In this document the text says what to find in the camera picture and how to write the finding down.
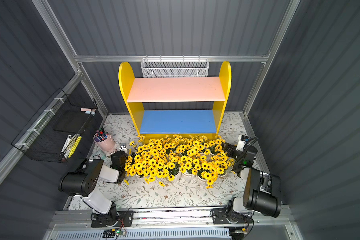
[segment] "pink shelf board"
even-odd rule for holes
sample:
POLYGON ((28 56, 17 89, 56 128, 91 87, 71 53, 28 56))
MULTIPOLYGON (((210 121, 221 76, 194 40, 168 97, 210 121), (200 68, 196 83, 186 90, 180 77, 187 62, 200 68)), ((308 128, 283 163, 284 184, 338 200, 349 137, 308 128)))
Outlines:
POLYGON ((128 103, 225 101, 219 77, 135 78, 128 103))

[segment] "blue shelf board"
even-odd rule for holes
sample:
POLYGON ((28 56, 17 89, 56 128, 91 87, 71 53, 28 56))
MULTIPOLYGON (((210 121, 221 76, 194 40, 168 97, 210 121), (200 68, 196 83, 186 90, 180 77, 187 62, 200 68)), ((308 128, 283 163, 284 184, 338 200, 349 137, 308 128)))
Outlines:
POLYGON ((144 111, 140 133, 216 133, 216 125, 212 110, 144 111))

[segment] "white marker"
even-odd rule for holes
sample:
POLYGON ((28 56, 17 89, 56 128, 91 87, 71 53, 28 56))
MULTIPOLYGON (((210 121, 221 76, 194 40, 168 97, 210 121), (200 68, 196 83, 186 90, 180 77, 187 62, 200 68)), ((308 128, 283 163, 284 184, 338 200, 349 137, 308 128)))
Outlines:
POLYGON ((68 146, 69 142, 71 141, 71 139, 72 139, 72 135, 68 135, 68 137, 67 137, 67 139, 66 139, 66 141, 64 143, 64 146, 62 147, 61 152, 64 152, 64 150, 67 148, 67 146, 68 146))

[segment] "floral tablecloth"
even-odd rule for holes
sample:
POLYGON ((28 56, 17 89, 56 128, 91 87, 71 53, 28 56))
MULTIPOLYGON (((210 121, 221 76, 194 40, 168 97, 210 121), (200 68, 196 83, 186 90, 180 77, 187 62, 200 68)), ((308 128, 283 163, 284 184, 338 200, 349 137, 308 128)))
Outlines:
MULTIPOLYGON (((137 141, 137 132, 129 115, 109 115, 104 123, 104 128, 112 134, 117 146, 121 142, 129 143, 137 141)), ((219 135, 226 142, 237 143, 238 135, 246 135, 239 113, 225 113, 219 135)), ((110 166, 109 159, 104 164, 110 166)), ((244 193, 246 180, 234 175, 232 172, 218 179, 213 188, 206 189, 199 184, 197 178, 169 182, 164 180, 165 187, 158 181, 149 185, 137 177, 127 177, 129 182, 121 184, 105 183, 98 181, 97 187, 110 200, 114 201, 118 208, 147 208, 147 207, 189 207, 189 206, 212 206, 225 205, 232 197, 241 197, 244 193)), ((69 205, 69 210, 90 209, 79 196, 74 196, 69 205)))

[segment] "gray corrugated wall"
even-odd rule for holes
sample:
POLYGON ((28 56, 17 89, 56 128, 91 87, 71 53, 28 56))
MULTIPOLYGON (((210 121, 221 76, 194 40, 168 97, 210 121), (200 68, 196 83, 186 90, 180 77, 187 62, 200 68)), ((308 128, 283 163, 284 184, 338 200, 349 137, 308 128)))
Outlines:
MULTIPOLYGON (((77 102, 76 98, 89 98, 82 84, 69 97, 73 102, 77 102)), ((58 190, 60 178, 87 156, 93 133, 102 119, 96 112, 68 164, 32 161, 26 156, 20 159, 0 185, 0 239, 43 238, 55 211, 64 207, 68 197, 58 190)))
MULTIPOLYGON (((110 113, 127 113, 120 93, 120 63, 83 63, 110 113)), ((135 77, 142 78, 140 63, 131 63, 135 77)), ((218 76, 221 63, 210 63, 208 76, 218 76)), ((226 111, 242 111, 262 63, 231 63, 232 85, 226 111)), ((212 109, 213 102, 144 103, 145 110, 212 109)))
POLYGON ((33 114, 74 75, 29 1, 0 1, 0 160, 33 114))
MULTIPOLYGON (((78 55, 263 55, 288 0, 63 1, 49 3, 78 55)), ((120 63, 84 63, 110 112, 128 112, 120 63)), ((142 77, 140 64, 131 64, 142 77)), ((231 63, 227 111, 241 111, 260 63, 231 63)), ((221 63, 211 63, 218 76, 221 63)), ((145 103, 145 109, 210 109, 211 102, 145 103)))
MULTIPOLYGON (((0 161, 26 122, 73 75, 33 3, 0 1, 0 161)), ((72 94, 87 93, 79 84, 72 94)), ((94 124, 99 126, 101 120, 97 113, 94 124)), ((85 157, 91 136, 83 136, 81 144, 75 154, 85 157)), ((27 157, 19 160, 0 185, 0 239, 43 237, 54 211, 67 199, 58 191, 58 182, 68 167, 27 157)))
POLYGON ((50 0, 78 55, 266 54, 288 0, 50 0))
POLYGON ((249 118, 305 239, 360 239, 360 0, 302 1, 249 118))

